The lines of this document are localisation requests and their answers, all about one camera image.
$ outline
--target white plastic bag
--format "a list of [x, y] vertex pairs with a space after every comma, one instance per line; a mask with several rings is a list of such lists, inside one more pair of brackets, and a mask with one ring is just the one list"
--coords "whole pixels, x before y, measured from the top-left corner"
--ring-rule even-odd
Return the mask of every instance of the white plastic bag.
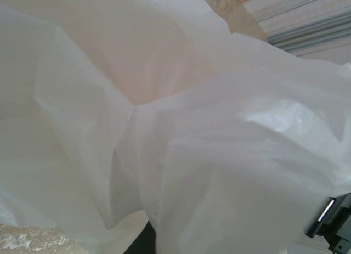
[[203, 0], [5, 1], [71, 38], [1, 7], [0, 223], [106, 249], [137, 225], [102, 219], [144, 208], [158, 253], [271, 254], [351, 191], [350, 65], [230, 35]]

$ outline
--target black plastic object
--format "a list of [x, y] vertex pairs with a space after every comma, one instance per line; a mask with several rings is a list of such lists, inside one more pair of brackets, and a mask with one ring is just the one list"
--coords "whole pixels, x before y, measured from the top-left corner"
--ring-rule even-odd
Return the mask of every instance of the black plastic object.
[[124, 254], [156, 254], [156, 232], [150, 222]]
[[305, 231], [306, 236], [323, 236], [329, 250], [347, 254], [351, 249], [351, 194], [330, 198]]

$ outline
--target crumpled plastic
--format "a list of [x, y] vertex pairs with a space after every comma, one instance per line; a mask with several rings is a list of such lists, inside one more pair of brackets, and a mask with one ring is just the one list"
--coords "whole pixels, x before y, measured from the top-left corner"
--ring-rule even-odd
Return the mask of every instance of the crumpled plastic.
[[230, 35], [203, 0], [5, 1], [0, 223], [123, 253], [144, 209], [157, 253], [272, 254], [351, 191], [350, 64]]

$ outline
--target striped fabric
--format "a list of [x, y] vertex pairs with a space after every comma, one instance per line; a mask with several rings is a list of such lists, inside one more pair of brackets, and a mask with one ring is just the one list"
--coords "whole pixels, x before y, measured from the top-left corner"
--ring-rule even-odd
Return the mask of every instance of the striped fabric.
[[269, 43], [306, 58], [351, 61], [351, 0], [239, 1], [267, 33]]

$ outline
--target plastic sheet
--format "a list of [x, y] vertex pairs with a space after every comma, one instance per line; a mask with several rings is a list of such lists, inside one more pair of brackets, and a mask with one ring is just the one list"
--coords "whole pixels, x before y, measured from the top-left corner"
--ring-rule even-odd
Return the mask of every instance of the plastic sheet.
[[0, 11], [0, 223], [116, 253], [144, 208], [158, 253], [271, 254], [351, 191], [349, 64], [230, 35], [203, 0], [48, 1]]

